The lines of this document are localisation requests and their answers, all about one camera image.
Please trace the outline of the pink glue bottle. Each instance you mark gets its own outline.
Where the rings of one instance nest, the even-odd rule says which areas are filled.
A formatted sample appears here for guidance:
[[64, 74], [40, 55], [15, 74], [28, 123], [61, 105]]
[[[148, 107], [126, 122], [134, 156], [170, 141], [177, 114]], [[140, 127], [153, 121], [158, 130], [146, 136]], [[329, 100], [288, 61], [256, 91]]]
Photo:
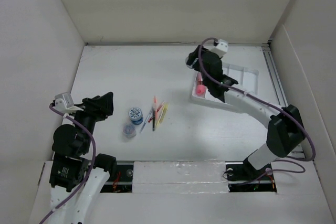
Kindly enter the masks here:
[[196, 89], [195, 89], [195, 93], [197, 96], [201, 97], [204, 95], [206, 91], [206, 87], [203, 85], [203, 79], [202, 79], [202, 75], [199, 72], [196, 76]]

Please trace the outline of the clear jar of beads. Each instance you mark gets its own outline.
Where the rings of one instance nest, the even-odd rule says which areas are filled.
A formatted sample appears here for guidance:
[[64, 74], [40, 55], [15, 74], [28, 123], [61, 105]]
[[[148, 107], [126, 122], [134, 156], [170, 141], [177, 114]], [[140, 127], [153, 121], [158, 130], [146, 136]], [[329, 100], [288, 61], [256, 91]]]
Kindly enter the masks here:
[[126, 138], [133, 138], [136, 136], [137, 131], [132, 123], [125, 123], [122, 128], [122, 133]]

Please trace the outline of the blue clear pen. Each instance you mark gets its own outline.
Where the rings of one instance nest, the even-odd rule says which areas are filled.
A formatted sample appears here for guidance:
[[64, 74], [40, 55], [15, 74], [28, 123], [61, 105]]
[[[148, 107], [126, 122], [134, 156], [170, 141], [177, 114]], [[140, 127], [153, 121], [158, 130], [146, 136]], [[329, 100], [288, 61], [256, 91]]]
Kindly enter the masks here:
[[152, 117], [152, 115], [153, 115], [153, 110], [154, 110], [154, 108], [151, 107], [151, 109], [150, 109], [150, 111], [149, 111], [147, 117], [145, 118], [145, 120], [144, 120], [144, 122], [143, 122], [143, 124], [142, 124], [142, 126], [141, 126], [141, 128], [140, 128], [140, 133], [142, 133], [142, 131], [143, 131], [143, 129], [145, 128], [146, 124], [148, 123], [148, 121], [149, 121], [150, 118]]

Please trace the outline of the orange pen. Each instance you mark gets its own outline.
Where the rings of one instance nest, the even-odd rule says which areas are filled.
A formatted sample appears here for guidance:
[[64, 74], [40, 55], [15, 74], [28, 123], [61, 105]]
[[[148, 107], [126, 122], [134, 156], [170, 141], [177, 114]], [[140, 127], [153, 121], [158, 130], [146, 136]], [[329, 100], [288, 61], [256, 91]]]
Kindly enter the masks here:
[[157, 98], [154, 96], [153, 98], [153, 131], [156, 127], [156, 121], [157, 121]]

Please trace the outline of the black pen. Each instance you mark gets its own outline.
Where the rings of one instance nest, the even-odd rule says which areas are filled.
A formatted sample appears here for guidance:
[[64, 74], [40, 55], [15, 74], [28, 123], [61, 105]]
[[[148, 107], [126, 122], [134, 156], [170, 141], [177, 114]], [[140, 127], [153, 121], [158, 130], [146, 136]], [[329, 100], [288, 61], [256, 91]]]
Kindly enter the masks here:
[[156, 109], [153, 106], [153, 111], [152, 111], [152, 131], [155, 131], [155, 114], [156, 114]]

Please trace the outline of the red clear pen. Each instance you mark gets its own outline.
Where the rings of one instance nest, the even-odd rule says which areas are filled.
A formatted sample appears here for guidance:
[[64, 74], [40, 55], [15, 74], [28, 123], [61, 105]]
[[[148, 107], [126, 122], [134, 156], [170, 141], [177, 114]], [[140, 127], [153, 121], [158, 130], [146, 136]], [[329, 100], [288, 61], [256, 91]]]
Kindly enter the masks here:
[[154, 115], [148, 120], [148, 123], [155, 120], [157, 121], [159, 118], [159, 111], [161, 109], [161, 107], [165, 104], [165, 101], [158, 103], [157, 101], [154, 102]]

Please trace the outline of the yellow pen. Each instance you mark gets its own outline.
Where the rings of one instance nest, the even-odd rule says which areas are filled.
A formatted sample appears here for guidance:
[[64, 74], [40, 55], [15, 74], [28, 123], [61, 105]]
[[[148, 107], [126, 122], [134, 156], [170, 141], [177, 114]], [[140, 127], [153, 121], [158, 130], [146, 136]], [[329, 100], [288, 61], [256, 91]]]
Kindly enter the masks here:
[[157, 117], [157, 120], [156, 120], [156, 123], [155, 123], [155, 127], [154, 127], [155, 130], [156, 130], [156, 128], [159, 125], [159, 122], [160, 122], [160, 119], [161, 119], [161, 115], [162, 115], [164, 106], [165, 106], [165, 102], [161, 103], [159, 105], [158, 109], [157, 109], [158, 117]]
[[163, 119], [164, 119], [164, 116], [166, 114], [166, 111], [167, 111], [167, 107], [169, 106], [168, 103], [165, 103], [165, 106], [163, 108], [163, 112], [162, 112], [162, 115], [161, 115], [161, 119], [160, 119], [160, 122], [159, 122], [159, 125], [163, 122]]

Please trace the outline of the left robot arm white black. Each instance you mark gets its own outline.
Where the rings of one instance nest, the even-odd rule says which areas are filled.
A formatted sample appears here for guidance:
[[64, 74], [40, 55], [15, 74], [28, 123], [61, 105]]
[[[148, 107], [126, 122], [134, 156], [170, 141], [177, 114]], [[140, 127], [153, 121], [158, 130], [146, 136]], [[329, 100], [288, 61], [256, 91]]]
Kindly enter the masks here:
[[55, 96], [49, 108], [69, 124], [53, 134], [50, 207], [41, 223], [85, 223], [108, 180], [117, 175], [115, 157], [98, 154], [95, 124], [113, 114], [113, 93], [74, 104], [69, 92]]

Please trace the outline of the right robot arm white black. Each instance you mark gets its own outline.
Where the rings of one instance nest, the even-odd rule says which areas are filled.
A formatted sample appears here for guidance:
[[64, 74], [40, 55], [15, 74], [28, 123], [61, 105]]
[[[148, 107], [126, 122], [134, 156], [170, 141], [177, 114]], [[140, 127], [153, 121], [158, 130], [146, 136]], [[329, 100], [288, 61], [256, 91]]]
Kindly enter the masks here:
[[199, 45], [186, 58], [186, 65], [197, 71], [192, 98], [203, 105], [245, 114], [247, 120], [260, 126], [262, 144], [247, 154], [235, 169], [227, 171], [230, 181], [251, 183], [271, 169], [271, 162], [280, 162], [304, 139], [299, 110], [259, 103], [259, 72], [246, 67], [223, 63], [215, 48]]

